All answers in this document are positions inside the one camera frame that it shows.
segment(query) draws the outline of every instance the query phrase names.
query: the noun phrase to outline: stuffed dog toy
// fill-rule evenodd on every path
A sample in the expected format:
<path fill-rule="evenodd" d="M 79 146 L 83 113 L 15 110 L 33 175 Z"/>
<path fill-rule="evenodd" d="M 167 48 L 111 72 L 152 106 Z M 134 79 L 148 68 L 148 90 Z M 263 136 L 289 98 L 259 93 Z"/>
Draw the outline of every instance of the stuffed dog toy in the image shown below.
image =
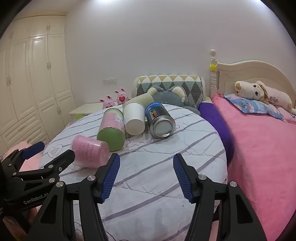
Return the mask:
<path fill-rule="evenodd" d="M 286 93 L 270 88 L 261 81 L 257 81 L 256 83 L 237 81 L 234 84 L 234 88 L 240 97 L 258 100 L 265 104 L 278 105 L 296 115 L 296 109 L 292 108 L 292 100 Z"/>

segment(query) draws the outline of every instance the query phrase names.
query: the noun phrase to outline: round bed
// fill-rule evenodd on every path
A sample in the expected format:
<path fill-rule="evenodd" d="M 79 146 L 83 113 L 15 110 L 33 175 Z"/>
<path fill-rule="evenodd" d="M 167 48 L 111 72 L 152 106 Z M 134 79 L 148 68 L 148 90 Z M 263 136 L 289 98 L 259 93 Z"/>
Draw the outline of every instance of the round bed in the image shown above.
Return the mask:
<path fill-rule="evenodd" d="M 187 109 L 164 106 L 176 122 L 172 136 L 153 139 L 147 128 L 141 136 L 127 138 L 117 151 L 119 172 L 110 197 L 99 205 L 109 240 L 184 240 L 195 205 L 184 198 L 175 175 L 176 153 L 198 173 L 227 183 L 226 154 L 217 131 Z M 104 111 L 86 116 L 58 134 L 43 151 L 40 168 L 70 149 L 76 135 L 96 138 Z M 71 164 L 60 179 L 75 183 L 95 172 Z M 76 234 L 82 237 L 78 201 L 74 202 L 74 219 Z"/>

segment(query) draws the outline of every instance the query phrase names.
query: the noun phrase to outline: white wall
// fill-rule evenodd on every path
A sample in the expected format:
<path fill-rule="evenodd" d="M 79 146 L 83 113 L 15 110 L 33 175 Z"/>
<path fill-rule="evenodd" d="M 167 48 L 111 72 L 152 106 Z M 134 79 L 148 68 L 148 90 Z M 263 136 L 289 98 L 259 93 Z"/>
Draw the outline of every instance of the white wall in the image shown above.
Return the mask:
<path fill-rule="evenodd" d="M 296 88 L 296 47 L 260 0 L 86 0 L 67 15 L 77 106 L 130 93 L 140 75 L 200 75 L 209 85 L 210 49 L 219 62 L 269 62 Z M 109 78 L 118 84 L 103 85 Z"/>

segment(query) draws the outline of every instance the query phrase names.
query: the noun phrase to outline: pink cup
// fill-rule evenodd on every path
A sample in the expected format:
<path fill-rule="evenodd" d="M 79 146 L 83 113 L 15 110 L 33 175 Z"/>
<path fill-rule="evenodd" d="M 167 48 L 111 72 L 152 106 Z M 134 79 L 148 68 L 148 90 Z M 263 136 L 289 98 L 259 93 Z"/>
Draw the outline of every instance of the pink cup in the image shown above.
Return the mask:
<path fill-rule="evenodd" d="M 106 142 L 77 135 L 71 144 L 75 153 L 73 165 L 79 167 L 99 168 L 109 159 L 109 146 Z"/>

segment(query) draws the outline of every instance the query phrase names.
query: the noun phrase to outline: stuffed animal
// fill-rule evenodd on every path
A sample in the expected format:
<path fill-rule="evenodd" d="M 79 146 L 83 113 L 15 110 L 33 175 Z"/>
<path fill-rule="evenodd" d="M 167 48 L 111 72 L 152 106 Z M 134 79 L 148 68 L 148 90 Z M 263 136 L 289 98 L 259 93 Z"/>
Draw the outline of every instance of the stuffed animal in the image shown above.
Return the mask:
<path fill-rule="evenodd" d="M 258 100 L 265 104 L 277 105 L 296 115 L 296 109 L 292 108 L 292 100 L 286 93 L 270 88 L 261 81 L 256 83 L 237 81 L 234 84 L 234 88 L 240 97 Z"/>
<path fill-rule="evenodd" d="M 147 91 L 147 93 L 153 97 L 155 102 L 183 107 L 195 114 L 200 115 L 198 109 L 195 109 L 191 106 L 186 106 L 188 104 L 188 98 L 186 96 L 185 90 L 182 87 L 174 86 L 165 91 L 163 88 L 154 85 Z"/>
<path fill-rule="evenodd" d="M 109 108 L 112 106 L 116 106 L 114 100 L 112 100 L 110 95 L 107 95 L 106 97 L 107 97 L 106 100 L 100 99 L 100 102 L 103 102 L 103 109 L 106 109 L 106 108 Z"/>
<path fill-rule="evenodd" d="M 125 102 L 128 101 L 128 95 L 127 93 L 124 91 L 123 88 L 120 89 L 121 91 L 115 91 L 115 93 L 117 93 L 117 100 L 116 102 L 118 104 L 124 104 Z"/>

